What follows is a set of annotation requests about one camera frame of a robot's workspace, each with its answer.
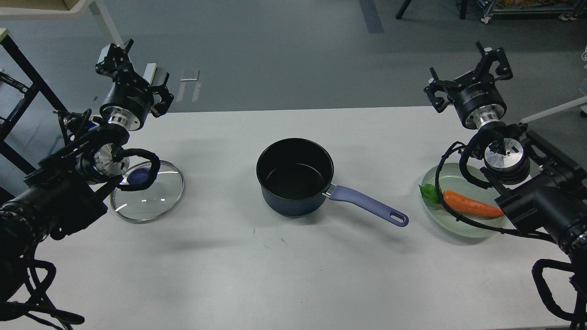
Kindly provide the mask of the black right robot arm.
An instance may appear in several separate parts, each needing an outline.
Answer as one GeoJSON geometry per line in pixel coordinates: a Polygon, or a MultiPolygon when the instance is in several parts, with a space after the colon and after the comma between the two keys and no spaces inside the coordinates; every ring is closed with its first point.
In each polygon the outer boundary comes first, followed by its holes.
{"type": "Polygon", "coordinates": [[[526,123],[506,125],[507,111],[495,84],[512,78],[503,48],[485,48],[476,42],[480,60],[471,71],[453,80],[442,80],[434,68],[424,93],[436,112],[453,106],[461,125],[476,133],[468,143],[455,142],[442,155],[434,183],[420,187],[421,195],[439,204],[455,221],[501,234],[543,240],[556,244],[568,262],[539,259],[531,274],[546,309],[569,321],[571,330],[586,328],[586,171],[569,156],[528,130],[526,123]],[[446,159],[458,152],[458,168],[470,184],[493,188],[497,206],[514,226],[512,229],[478,223],[465,209],[449,201],[449,191],[440,185],[446,159]],[[555,302],[545,281],[547,268],[570,272],[576,292],[574,311],[568,313],[555,302]]]}

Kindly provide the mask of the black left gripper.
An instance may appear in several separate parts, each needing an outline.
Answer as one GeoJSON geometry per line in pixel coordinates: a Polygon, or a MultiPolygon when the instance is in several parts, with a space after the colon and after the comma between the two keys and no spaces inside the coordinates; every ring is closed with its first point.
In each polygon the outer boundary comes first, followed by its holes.
{"type": "Polygon", "coordinates": [[[95,65],[97,74],[113,82],[100,107],[100,115],[108,123],[124,126],[128,131],[142,129],[149,112],[155,118],[165,115],[174,101],[167,86],[168,72],[162,84],[149,87],[149,93],[138,88],[141,76],[128,56],[133,44],[134,40],[129,39],[122,46],[114,43],[105,46],[95,65]],[[155,103],[155,96],[159,97],[159,102],[155,103]]]}

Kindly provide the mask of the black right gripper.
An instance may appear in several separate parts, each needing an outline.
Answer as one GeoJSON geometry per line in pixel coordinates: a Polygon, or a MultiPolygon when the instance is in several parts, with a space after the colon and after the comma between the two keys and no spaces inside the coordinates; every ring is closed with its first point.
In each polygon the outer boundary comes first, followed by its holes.
{"type": "Polygon", "coordinates": [[[476,41],[481,59],[468,77],[469,86],[456,81],[441,80],[434,67],[431,78],[423,91],[437,113],[454,105],[461,125],[466,129],[480,129],[491,121],[499,121],[507,111],[507,105],[496,88],[497,81],[513,78],[511,65],[503,48],[492,49],[476,41]]]}

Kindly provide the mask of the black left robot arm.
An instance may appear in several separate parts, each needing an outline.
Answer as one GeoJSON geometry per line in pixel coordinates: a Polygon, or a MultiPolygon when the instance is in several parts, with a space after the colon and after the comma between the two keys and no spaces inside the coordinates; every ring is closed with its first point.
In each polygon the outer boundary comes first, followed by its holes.
{"type": "Polygon", "coordinates": [[[90,127],[92,111],[68,111],[46,81],[6,36],[1,42],[31,80],[27,86],[6,73],[1,81],[16,88],[23,98],[1,123],[4,140],[32,100],[42,94],[53,106],[64,138],[63,148],[39,162],[34,169],[21,156],[9,161],[23,171],[28,189],[1,206],[1,320],[36,317],[45,313],[60,322],[58,330],[84,323],[84,317],[57,309],[47,290],[56,267],[35,257],[37,246],[47,237],[61,240],[94,223],[107,212],[105,199],[116,189],[142,191],[156,180],[161,160],[140,148],[125,149],[129,133],[140,130],[148,114],[165,115],[174,100],[162,84],[152,85],[133,67],[128,53],[133,40],[103,48],[95,71],[112,79],[111,90],[90,127]]]}

